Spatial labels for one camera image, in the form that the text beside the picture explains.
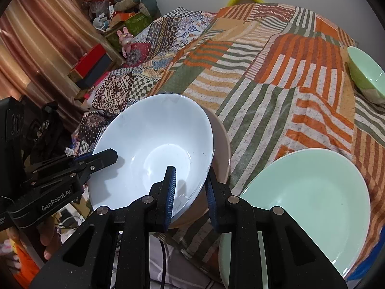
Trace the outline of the person's left hand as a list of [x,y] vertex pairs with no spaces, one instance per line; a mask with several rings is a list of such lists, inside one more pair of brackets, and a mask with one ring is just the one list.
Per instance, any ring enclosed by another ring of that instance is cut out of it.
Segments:
[[40,242],[43,246],[45,246],[44,258],[49,260],[62,246],[60,237],[56,230],[55,219],[53,217],[47,218],[38,230],[40,232]]

